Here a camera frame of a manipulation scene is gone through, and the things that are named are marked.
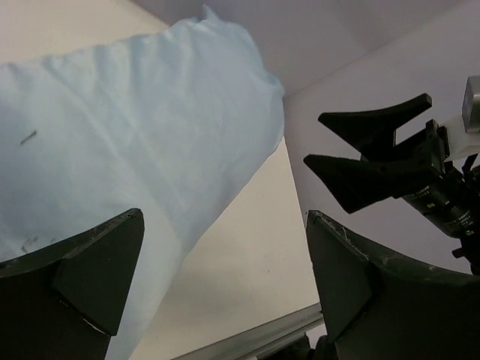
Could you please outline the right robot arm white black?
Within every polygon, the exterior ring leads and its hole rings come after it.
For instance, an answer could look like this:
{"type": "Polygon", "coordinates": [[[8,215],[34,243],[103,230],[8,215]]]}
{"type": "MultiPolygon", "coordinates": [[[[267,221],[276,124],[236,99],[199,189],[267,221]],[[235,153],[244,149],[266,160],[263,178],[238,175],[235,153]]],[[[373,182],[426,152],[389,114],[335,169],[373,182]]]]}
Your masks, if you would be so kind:
{"type": "Polygon", "coordinates": [[[360,152],[358,160],[309,154],[305,165],[349,214],[390,197],[403,199],[447,236],[459,239],[456,258],[479,274],[479,168],[475,154],[454,167],[449,135],[431,119],[402,142],[396,130],[432,106],[424,93],[411,100],[361,112],[324,112],[318,120],[360,152]]]}

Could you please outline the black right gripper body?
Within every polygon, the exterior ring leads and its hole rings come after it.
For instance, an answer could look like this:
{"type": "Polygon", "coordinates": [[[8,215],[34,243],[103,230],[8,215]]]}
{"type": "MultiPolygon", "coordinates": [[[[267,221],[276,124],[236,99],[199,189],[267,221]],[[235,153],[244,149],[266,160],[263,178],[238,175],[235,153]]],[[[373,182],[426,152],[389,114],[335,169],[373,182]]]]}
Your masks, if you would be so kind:
{"type": "Polygon", "coordinates": [[[436,121],[400,143],[384,130],[362,150],[385,181],[386,196],[403,199],[447,236],[479,235],[479,192],[454,168],[447,133],[436,121]]]}

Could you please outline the light blue pillowcase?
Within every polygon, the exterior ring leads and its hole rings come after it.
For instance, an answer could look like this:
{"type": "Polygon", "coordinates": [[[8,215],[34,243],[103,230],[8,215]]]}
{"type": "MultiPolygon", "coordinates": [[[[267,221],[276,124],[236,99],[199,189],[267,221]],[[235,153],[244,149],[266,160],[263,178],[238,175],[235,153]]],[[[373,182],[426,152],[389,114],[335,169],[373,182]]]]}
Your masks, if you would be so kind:
{"type": "Polygon", "coordinates": [[[276,151],[284,87],[205,7],[157,34],[1,64],[1,258],[138,208],[145,235],[108,359],[128,359],[184,258],[276,151]]]}

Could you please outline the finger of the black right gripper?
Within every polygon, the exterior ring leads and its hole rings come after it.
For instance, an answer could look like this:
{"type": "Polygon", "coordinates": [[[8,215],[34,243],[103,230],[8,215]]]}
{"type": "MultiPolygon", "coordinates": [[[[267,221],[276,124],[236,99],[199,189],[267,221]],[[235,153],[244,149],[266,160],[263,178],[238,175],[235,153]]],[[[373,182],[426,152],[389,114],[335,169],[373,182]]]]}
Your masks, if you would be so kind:
{"type": "Polygon", "coordinates": [[[318,122],[333,131],[359,152],[377,145],[395,144],[398,128],[432,107],[431,96],[424,93],[398,105],[361,112],[324,112],[318,122]]]}
{"type": "Polygon", "coordinates": [[[370,162],[309,154],[304,164],[352,214],[389,197],[404,197],[435,182],[443,173],[424,158],[370,162]]]}

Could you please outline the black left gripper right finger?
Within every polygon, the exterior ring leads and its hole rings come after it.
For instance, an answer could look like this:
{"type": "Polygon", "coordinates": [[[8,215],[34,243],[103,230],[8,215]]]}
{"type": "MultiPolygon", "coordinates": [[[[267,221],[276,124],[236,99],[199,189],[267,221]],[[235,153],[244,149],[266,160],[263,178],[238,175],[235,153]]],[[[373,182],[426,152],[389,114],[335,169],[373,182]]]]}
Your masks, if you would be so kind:
{"type": "Polygon", "coordinates": [[[477,359],[479,278],[410,258],[321,211],[307,243],[340,359],[477,359]]]}

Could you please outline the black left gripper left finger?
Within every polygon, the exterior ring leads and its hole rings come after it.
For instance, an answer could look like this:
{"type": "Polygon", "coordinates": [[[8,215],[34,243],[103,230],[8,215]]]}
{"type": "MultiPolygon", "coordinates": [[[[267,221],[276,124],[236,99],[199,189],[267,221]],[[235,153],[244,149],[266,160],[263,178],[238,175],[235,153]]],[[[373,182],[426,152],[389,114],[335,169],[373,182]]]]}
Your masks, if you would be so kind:
{"type": "Polygon", "coordinates": [[[104,359],[119,330],[145,231],[132,208],[1,263],[2,359],[104,359]]]}

